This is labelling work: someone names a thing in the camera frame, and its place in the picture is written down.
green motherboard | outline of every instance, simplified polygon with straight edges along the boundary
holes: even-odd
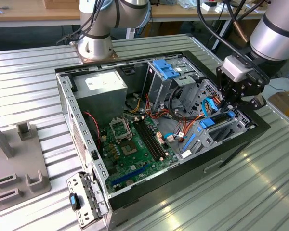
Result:
[[[116,141],[114,136],[113,130],[116,135],[127,132],[124,126],[116,125],[113,130],[108,126],[101,130],[104,137],[102,159],[109,173],[109,178],[106,180],[109,193],[138,182],[172,166],[178,161],[175,153],[167,144],[161,145],[158,143],[158,137],[156,136],[158,129],[152,119],[146,118],[142,122],[142,126],[149,127],[148,129],[142,128],[146,130],[146,136],[144,136],[142,130],[139,130],[139,127],[136,127],[136,122],[129,121],[127,124],[132,134],[129,139]],[[163,157],[157,157],[155,151],[154,154],[150,152],[150,150],[153,150],[152,147],[148,148],[145,145],[145,143],[151,145],[153,143],[152,139],[155,139],[156,144],[159,145],[155,150],[159,149],[165,154]]]

black cable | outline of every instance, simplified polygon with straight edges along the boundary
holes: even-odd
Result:
[[[190,116],[190,117],[184,117],[182,114],[178,113],[178,112],[173,112],[173,108],[172,108],[172,100],[173,97],[175,95],[177,95],[177,93],[182,89],[182,87],[177,86],[174,91],[171,93],[169,100],[168,100],[168,110],[169,110],[169,114],[172,116],[172,118],[178,122],[183,121],[183,119],[185,118],[186,121],[188,120],[194,120],[196,118],[196,116]]]
[[[232,9],[231,9],[229,0],[224,0],[224,2],[225,2],[226,5],[227,5],[227,9],[228,9],[228,11],[229,11],[229,14],[230,14],[230,17],[231,17],[232,21],[235,22],[235,21],[236,21],[236,18],[235,18],[234,14],[233,14],[233,11],[232,11]]]
[[[244,6],[245,2],[246,2],[246,0],[242,0],[240,2],[240,4],[238,5],[238,7],[236,8],[235,19],[238,16],[238,14],[240,13],[240,11],[241,11],[242,7]]]
[[[62,41],[67,41],[68,39],[78,39],[79,36],[82,34],[82,29],[91,21],[90,26],[84,30],[85,32],[89,31],[92,28],[93,24],[95,23],[95,20],[96,20],[98,14],[99,14],[99,11],[100,11],[104,1],[105,0],[99,0],[99,1],[97,0],[97,1],[95,1],[94,7],[93,7],[93,12],[92,12],[91,16],[88,18],[88,20],[79,29],[74,31],[72,34],[66,35],[62,39],[57,41],[56,45],[58,45],[58,43],[60,43]]]
[[[238,57],[240,57],[245,64],[249,64],[251,67],[253,67],[255,69],[256,72],[259,73],[259,75],[262,77],[261,81],[260,79],[258,80],[258,83],[262,86],[265,86],[267,84],[269,84],[270,82],[270,78],[268,77],[268,75],[262,70],[260,69],[256,64],[254,64],[248,57],[246,57],[245,55],[243,55],[240,51],[238,51],[233,45],[231,45],[229,42],[227,42],[226,40],[224,40],[222,37],[220,37],[218,34],[216,34],[206,23],[202,12],[201,12],[201,7],[200,7],[200,0],[196,0],[196,4],[197,4],[197,12],[198,12],[198,16],[201,20],[201,22],[203,23],[203,25],[205,26],[205,28],[211,32],[221,43],[223,43],[226,47],[230,48]]]
[[[88,28],[91,28],[92,27],[92,25],[93,25],[93,22],[94,22],[94,15],[95,15],[95,13],[96,13],[96,7],[97,7],[97,2],[100,4],[100,0],[98,1],[98,0],[95,0],[95,2],[94,2],[94,6],[93,6],[93,11],[92,11],[92,15],[93,15],[93,17],[92,17],[92,19],[91,19],[91,23],[90,23],[90,26],[88,27]]]
[[[224,10],[224,8],[225,8],[225,3],[223,4],[223,8],[222,8],[222,11],[221,11],[221,13],[220,13],[220,16],[218,17],[218,20],[217,20],[217,22],[219,22],[220,21],[220,19],[221,19],[221,16],[222,16],[222,13],[223,13],[223,10]],[[218,27],[217,27],[217,29],[215,30],[215,33],[217,33],[218,32],[218,30],[220,29],[220,27],[221,27],[221,24],[222,24],[222,21],[220,21],[220,23],[219,23],[219,25],[218,25]],[[207,43],[206,43],[206,47],[208,47],[208,45],[209,45],[209,42],[210,42],[210,40],[212,39],[214,37],[214,35],[212,35],[210,38],[209,38],[209,40],[207,41]]]
[[[262,0],[260,2],[258,2],[256,5],[254,5],[252,8],[250,8],[248,11],[246,11],[242,16],[240,16],[237,21],[242,20],[243,18],[245,18],[247,15],[249,15],[251,12],[253,12],[256,8],[258,8],[261,4],[263,4],[265,2],[265,0]]]
[[[271,84],[269,84],[272,88],[276,89],[276,90],[282,90],[283,92],[286,92],[284,89],[280,89],[280,88],[276,88],[276,87],[273,87]]]
[[[152,6],[150,6],[150,17],[152,19],[152,23],[151,23],[151,28],[150,28],[150,32],[149,32],[149,36],[151,35],[151,32],[152,32],[152,27],[153,27],[153,16],[152,16]]]

floor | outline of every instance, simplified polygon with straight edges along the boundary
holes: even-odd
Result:
[[[53,46],[63,35],[71,32],[72,26],[0,28],[0,51]],[[208,48],[212,48],[215,42],[214,38],[210,39],[211,34],[204,28],[201,22],[184,22],[181,26],[180,33],[191,33],[201,43],[208,43]],[[125,39],[125,34],[126,29],[117,28],[111,31],[112,39]],[[222,60],[230,54],[231,51],[223,45],[219,47],[216,53]],[[287,77],[288,73],[289,60],[278,76]]]

metal worktable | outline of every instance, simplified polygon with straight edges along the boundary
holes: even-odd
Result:
[[[119,57],[190,50],[212,71],[219,65],[185,35],[114,41]],[[70,46],[0,52],[0,127],[29,120],[39,130],[52,189],[0,212],[0,230],[79,230],[66,179],[81,170],[54,69],[79,64]],[[289,123],[266,106],[271,125],[219,171],[120,226],[118,230],[289,230]]]

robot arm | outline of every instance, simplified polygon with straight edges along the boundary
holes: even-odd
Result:
[[[113,53],[110,29],[143,27],[150,19],[151,7],[149,0],[80,0],[79,10],[82,34],[78,52],[83,58],[101,60]],[[88,23],[92,15],[95,19]]]
[[[206,26],[200,6],[197,6],[197,10]],[[226,57],[223,65],[217,68],[223,105],[231,103],[253,110],[265,106],[266,101],[261,92],[269,79],[289,59],[289,0],[273,0],[252,33],[249,46],[241,51],[214,34],[210,28],[207,29],[234,51],[234,54]],[[255,97],[246,102],[241,100],[245,96]]]

